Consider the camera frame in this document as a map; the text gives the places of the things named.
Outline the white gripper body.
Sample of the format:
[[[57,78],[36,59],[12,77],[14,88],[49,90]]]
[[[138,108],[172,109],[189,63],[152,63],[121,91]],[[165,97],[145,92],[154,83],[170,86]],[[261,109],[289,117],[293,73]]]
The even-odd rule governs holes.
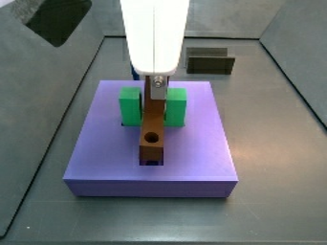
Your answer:
[[[189,0],[120,0],[130,62],[144,76],[172,76],[181,53]]]

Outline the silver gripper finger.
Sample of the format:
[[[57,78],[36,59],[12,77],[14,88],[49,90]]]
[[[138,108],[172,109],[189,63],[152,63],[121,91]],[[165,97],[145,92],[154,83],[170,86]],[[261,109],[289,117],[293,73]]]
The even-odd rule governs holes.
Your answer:
[[[150,99],[164,100],[166,90],[166,77],[154,76],[150,82]]]

